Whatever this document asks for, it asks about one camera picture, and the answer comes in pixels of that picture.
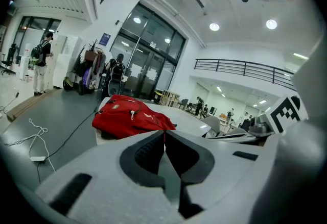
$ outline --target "table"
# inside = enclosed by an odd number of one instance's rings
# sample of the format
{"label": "table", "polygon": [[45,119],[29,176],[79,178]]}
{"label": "table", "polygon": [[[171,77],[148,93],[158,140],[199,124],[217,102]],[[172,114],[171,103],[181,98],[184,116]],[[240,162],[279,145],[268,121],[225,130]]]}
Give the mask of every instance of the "table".
{"label": "table", "polygon": [[[106,97],[100,103],[98,111],[110,100],[110,97]],[[188,134],[192,134],[195,136],[202,137],[206,134],[211,127],[200,121],[199,119],[193,117],[192,115],[184,112],[178,108],[169,107],[169,106],[161,106],[156,104],[147,104],[145,103],[151,110],[155,112],[160,112],[167,116],[173,124],[177,124],[176,130],[185,132]],[[116,139],[104,139],[101,137],[101,131],[96,130],[96,139],[97,145],[101,145],[104,143],[110,143],[115,141]]]}

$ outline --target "poster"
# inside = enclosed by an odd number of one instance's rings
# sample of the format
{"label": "poster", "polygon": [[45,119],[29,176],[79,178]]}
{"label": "poster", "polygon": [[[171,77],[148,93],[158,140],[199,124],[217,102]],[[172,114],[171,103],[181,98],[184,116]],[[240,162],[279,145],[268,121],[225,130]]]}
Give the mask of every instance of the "poster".
{"label": "poster", "polygon": [[100,39],[99,44],[106,46],[109,42],[109,38],[110,38],[110,35],[104,33]]}

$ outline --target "person with backpack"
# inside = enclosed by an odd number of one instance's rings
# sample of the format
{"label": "person with backpack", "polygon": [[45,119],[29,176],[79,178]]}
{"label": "person with backpack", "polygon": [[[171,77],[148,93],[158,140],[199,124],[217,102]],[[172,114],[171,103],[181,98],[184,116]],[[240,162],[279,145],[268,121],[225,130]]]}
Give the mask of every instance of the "person with backpack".
{"label": "person with backpack", "polygon": [[[47,32],[45,38],[42,42],[35,46],[31,52],[31,64],[34,64],[34,96],[41,95],[45,93],[44,91],[44,74],[45,74],[45,59],[46,57],[52,57],[53,53],[50,52],[51,44],[50,41],[53,40],[53,33]],[[37,91],[37,82],[40,77],[40,91]]]}
{"label": "person with backpack", "polygon": [[123,60],[124,60],[124,55],[118,54],[116,59],[115,58],[110,59],[110,61],[106,65],[107,75],[106,75],[105,86],[102,90],[101,100],[103,100],[105,97],[109,97],[108,85],[111,79],[112,70],[117,66],[121,66],[123,70],[125,70],[125,65],[123,64]]}

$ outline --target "black metal railing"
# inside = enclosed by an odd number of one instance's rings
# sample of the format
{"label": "black metal railing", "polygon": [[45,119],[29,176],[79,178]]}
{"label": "black metal railing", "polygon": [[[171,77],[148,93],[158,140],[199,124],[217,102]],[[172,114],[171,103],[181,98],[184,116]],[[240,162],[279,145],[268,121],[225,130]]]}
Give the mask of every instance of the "black metal railing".
{"label": "black metal railing", "polygon": [[261,63],[227,59],[196,59],[194,69],[227,72],[253,77],[295,91],[291,81],[294,73]]}

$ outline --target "ceiling light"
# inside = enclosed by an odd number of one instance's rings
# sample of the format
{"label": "ceiling light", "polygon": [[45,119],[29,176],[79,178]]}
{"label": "ceiling light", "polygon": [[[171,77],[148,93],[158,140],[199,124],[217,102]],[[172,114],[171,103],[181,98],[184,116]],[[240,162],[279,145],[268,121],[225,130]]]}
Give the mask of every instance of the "ceiling light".
{"label": "ceiling light", "polygon": [[217,23],[215,23],[215,22],[213,22],[212,24],[210,24],[209,27],[210,27],[210,29],[212,31],[218,31],[219,28],[220,28],[219,25]]}
{"label": "ceiling light", "polygon": [[302,59],[305,59],[305,60],[308,59],[308,57],[303,56],[303,55],[299,55],[299,54],[297,54],[297,53],[294,53],[293,55],[298,56],[298,57],[300,57],[300,58],[302,58]]}
{"label": "ceiling light", "polygon": [[128,43],[125,43],[125,42],[122,41],[122,44],[123,44],[124,46],[129,47],[129,44],[128,44]]}
{"label": "ceiling light", "polygon": [[141,19],[139,19],[138,17],[134,17],[134,22],[136,22],[136,23],[141,23]]}
{"label": "ceiling light", "polygon": [[268,29],[274,30],[277,27],[277,22],[273,19],[270,19],[266,22],[266,26]]}

